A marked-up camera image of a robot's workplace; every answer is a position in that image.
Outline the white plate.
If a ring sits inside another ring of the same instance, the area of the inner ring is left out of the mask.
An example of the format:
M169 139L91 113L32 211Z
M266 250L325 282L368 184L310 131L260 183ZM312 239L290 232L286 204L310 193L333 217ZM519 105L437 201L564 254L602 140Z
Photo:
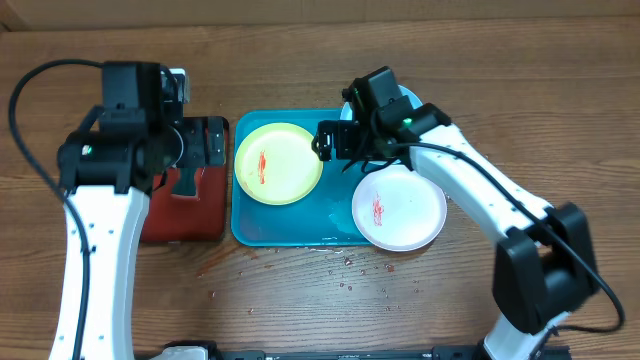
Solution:
M446 216L440 187L402 165L366 175L352 197L356 228L370 243L392 252L429 245L443 229Z

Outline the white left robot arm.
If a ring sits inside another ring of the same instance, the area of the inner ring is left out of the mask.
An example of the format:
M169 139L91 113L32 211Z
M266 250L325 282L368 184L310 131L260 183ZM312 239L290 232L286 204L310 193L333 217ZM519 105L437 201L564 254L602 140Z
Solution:
M228 121L94 108L58 151L67 250L53 359L131 359L141 242L224 232Z

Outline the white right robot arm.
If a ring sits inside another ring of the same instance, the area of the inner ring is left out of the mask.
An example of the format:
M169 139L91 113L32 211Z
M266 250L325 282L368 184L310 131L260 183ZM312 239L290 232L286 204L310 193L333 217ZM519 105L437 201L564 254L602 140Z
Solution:
M389 104L353 121L322 121L311 147L323 161L400 160L480 226L495 248L492 293L501 312L482 359L540 358L549 335L600 287L584 212L519 187L432 104Z

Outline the pink and green sponge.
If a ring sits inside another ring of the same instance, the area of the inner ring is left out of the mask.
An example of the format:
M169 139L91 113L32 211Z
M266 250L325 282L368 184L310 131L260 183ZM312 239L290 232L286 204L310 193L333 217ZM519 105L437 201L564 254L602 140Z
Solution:
M197 197L198 185L202 177L201 168L177 168L177 180L171 193L175 196Z

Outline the light blue plate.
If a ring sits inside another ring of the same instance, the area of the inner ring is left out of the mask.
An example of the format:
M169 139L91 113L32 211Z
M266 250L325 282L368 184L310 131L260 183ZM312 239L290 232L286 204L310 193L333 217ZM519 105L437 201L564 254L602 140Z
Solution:
M423 102L418 98L418 96L412 92L410 89L399 85L399 89L402 95L406 95L409 100L410 103L412 105L413 108L419 108L420 106L423 105ZM346 120L346 121L351 121L353 119L353 109L352 106L349 102L345 102L341 113L340 113L340 119L341 120Z

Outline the yellow plate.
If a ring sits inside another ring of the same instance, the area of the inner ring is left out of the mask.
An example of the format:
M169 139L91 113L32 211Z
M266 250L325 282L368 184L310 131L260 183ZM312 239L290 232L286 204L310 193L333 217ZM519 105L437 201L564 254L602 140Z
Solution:
M313 136L290 123L253 130L240 143L234 171L241 189L267 205L287 205L308 195L319 182L323 163L311 149Z

